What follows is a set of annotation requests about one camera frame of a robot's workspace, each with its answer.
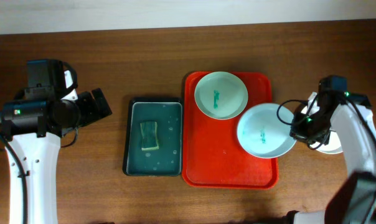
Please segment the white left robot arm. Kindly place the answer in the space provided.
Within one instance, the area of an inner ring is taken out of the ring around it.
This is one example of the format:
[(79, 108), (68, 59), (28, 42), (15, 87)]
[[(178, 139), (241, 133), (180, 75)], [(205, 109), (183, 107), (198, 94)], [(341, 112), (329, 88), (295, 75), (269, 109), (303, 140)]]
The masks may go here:
[(57, 223), (56, 168), (61, 139), (112, 114), (97, 88), (78, 94), (67, 62), (30, 60), (28, 86), (4, 104), (0, 141), (10, 170), (10, 223)]

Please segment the yellow green sponge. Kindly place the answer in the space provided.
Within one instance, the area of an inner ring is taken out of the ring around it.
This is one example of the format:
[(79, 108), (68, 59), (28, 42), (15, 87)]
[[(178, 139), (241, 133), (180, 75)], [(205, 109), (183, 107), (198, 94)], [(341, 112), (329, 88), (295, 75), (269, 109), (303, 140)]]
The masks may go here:
[(157, 138), (157, 122), (145, 121), (140, 124), (141, 130), (141, 150), (152, 151), (159, 149), (159, 140)]

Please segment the light blue plate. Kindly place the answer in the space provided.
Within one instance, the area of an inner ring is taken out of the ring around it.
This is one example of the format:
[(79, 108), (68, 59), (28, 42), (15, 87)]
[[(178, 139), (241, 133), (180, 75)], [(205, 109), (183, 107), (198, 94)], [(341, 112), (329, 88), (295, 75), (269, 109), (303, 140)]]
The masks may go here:
[(237, 139), (244, 151), (262, 159), (274, 159), (289, 152), (296, 140), (287, 125), (293, 119), (289, 109), (263, 103), (243, 113), (237, 124)]

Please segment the white plate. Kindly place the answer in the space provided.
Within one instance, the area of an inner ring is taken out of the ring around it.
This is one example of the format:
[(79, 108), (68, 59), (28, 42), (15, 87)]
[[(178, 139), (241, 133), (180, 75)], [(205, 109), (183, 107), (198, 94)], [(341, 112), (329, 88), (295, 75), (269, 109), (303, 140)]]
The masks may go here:
[(312, 148), (318, 147), (316, 150), (325, 154), (339, 154), (342, 153), (341, 142), (335, 131), (331, 131), (329, 135), (329, 140), (321, 144), (316, 141), (314, 144), (310, 145)]

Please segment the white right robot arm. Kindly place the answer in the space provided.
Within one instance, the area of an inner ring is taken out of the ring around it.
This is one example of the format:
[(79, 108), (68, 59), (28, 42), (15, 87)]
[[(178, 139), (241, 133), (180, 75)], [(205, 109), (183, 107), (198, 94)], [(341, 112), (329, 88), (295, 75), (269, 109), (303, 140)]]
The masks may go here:
[(367, 95), (349, 92), (346, 78), (330, 75), (296, 109), (290, 126), (291, 137), (307, 147), (327, 145), (336, 132), (348, 174), (325, 210), (290, 212), (291, 223), (376, 223), (376, 130)]

